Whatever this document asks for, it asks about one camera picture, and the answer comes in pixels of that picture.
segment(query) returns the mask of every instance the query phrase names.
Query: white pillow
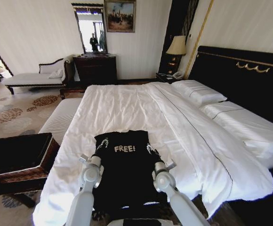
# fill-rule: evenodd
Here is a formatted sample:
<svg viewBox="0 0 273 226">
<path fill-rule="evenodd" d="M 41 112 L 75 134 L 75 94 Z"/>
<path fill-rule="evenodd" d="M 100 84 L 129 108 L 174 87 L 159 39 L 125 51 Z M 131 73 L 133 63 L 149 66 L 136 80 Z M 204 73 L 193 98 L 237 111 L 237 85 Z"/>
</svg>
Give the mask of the white pillow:
<svg viewBox="0 0 273 226">
<path fill-rule="evenodd" d="M 257 157 L 272 156 L 273 123 L 229 101 L 206 105 L 201 110 L 242 140 Z"/>
<path fill-rule="evenodd" d="M 195 80 L 177 81 L 172 83 L 172 86 L 174 86 L 184 98 L 190 100 L 197 107 L 226 100 L 226 97 L 221 93 Z"/>
<path fill-rule="evenodd" d="M 48 79 L 62 78 L 62 76 L 63 76 L 63 70 L 62 70 L 62 68 L 59 68 L 58 70 L 52 72 L 52 73 L 49 75 Z"/>
</svg>

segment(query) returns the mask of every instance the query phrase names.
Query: lamp shade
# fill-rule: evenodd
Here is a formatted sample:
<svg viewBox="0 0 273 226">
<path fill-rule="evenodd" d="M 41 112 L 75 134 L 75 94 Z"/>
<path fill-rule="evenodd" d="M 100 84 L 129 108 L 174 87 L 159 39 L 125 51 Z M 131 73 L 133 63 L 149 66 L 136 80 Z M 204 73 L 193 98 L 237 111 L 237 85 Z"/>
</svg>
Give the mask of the lamp shade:
<svg viewBox="0 0 273 226">
<path fill-rule="evenodd" d="M 186 54 L 185 36 L 184 35 L 174 36 L 171 46 L 169 47 L 166 53 L 172 55 Z"/>
</svg>

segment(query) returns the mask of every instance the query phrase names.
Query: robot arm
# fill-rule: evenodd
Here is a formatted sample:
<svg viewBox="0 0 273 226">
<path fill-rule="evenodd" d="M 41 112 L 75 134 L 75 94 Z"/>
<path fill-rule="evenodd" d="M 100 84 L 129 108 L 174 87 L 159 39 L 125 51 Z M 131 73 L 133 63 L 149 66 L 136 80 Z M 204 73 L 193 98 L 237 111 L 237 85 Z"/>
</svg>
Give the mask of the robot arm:
<svg viewBox="0 0 273 226">
<path fill-rule="evenodd" d="M 163 162 L 155 164 L 156 179 L 154 186 L 158 192 L 165 192 L 170 199 L 170 205 L 179 221 L 184 225 L 209 226 L 210 224 L 196 208 L 193 202 L 176 187 L 174 177 L 168 172 Z"/>
<path fill-rule="evenodd" d="M 108 141 L 104 140 L 97 148 L 95 154 L 91 157 L 82 155 L 80 161 L 86 164 L 86 168 L 82 171 L 80 180 L 82 189 L 76 195 L 72 202 L 70 213 L 66 222 L 66 226 L 89 226 L 91 214 L 94 205 L 94 196 L 92 194 L 93 187 L 98 187 L 101 176 L 101 158 L 99 157 L 102 148 L 107 147 Z M 159 153 L 149 144 L 147 150 L 153 155 L 155 162 L 154 186 L 158 192 L 165 192 L 170 199 L 170 205 L 177 215 L 178 219 L 184 226 L 209 226 L 207 220 L 199 212 L 193 202 L 176 189 L 174 177 L 169 173 L 169 169 L 161 160 Z"/>
<path fill-rule="evenodd" d="M 66 226 L 86 226 L 90 224 L 91 214 L 94 206 L 93 187 L 98 186 L 100 179 L 101 159 L 97 156 L 91 157 L 90 163 L 87 162 L 87 156 L 82 155 L 86 164 L 85 170 L 80 175 L 82 189 L 75 196 Z"/>
</svg>

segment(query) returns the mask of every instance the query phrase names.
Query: mirror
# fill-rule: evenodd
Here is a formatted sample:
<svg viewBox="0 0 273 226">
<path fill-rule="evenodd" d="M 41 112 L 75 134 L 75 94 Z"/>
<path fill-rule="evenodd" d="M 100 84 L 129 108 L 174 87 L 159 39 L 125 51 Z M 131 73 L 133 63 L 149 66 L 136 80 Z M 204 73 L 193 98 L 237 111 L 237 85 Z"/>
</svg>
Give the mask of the mirror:
<svg viewBox="0 0 273 226">
<path fill-rule="evenodd" d="M 107 53 L 103 4 L 72 3 L 84 53 Z"/>
</svg>

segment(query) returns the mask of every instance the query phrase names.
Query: bench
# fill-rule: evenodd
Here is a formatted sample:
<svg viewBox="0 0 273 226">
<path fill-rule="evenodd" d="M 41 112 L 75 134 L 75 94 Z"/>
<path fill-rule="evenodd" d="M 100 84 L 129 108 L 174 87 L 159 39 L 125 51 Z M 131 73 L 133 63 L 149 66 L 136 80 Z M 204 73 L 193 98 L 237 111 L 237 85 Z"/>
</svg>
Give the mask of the bench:
<svg viewBox="0 0 273 226">
<path fill-rule="evenodd" d="M 63 69 L 61 78 L 48 78 L 58 69 Z M 13 87 L 65 87 L 74 77 L 75 67 L 72 57 L 61 58 L 49 64 L 39 64 L 39 73 L 22 73 L 4 79 L 2 83 L 14 94 Z"/>
</svg>

